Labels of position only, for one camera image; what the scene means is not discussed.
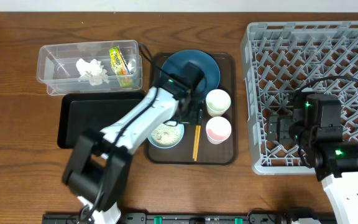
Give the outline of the light blue bowl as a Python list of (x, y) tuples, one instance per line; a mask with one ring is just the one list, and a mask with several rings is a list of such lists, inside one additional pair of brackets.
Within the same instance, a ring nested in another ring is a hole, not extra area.
[(185, 126), (176, 121), (167, 121), (160, 124), (148, 136), (149, 142), (155, 147), (168, 149), (176, 146), (185, 133)]

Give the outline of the white cup green inside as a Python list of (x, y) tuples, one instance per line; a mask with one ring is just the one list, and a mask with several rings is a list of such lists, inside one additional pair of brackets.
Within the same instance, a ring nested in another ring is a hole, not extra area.
[(222, 116), (230, 105), (231, 97), (224, 90), (211, 90), (206, 96), (207, 112), (212, 117)]

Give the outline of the green yellow snack wrapper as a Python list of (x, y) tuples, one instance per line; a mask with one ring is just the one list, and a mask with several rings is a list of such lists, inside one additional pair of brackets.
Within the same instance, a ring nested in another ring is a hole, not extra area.
[(119, 47), (109, 49), (111, 58), (111, 67), (117, 76), (117, 80), (121, 88), (134, 87), (132, 75), (134, 74), (134, 67), (131, 63), (127, 63)]

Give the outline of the white rice food waste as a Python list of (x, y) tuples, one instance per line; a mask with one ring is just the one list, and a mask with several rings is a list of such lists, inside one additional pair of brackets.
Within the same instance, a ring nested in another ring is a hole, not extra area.
[(180, 138), (181, 128), (179, 126), (161, 124), (151, 133), (152, 142), (162, 147), (171, 147), (178, 143)]

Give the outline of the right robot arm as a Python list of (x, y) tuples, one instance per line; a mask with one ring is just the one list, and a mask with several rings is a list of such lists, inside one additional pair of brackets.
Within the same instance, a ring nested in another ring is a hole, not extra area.
[(314, 169), (338, 223), (358, 223), (358, 143), (345, 141), (341, 102), (312, 90), (294, 96), (291, 115), (271, 115), (267, 139), (296, 144), (301, 162)]

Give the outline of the white cup pink inside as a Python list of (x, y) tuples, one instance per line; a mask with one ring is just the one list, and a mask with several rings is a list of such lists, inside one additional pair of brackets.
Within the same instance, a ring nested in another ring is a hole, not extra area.
[(213, 117), (206, 123), (206, 135), (211, 144), (221, 144), (232, 133), (230, 122), (221, 116)]

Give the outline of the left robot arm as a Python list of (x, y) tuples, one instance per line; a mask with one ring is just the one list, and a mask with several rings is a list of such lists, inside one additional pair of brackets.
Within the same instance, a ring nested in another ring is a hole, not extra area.
[(119, 121), (80, 135), (62, 181), (83, 201), (78, 223), (117, 223), (117, 201), (127, 184), (132, 158), (159, 125), (187, 123), (194, 105), (205, 98), (208, 81), (159, 80)]

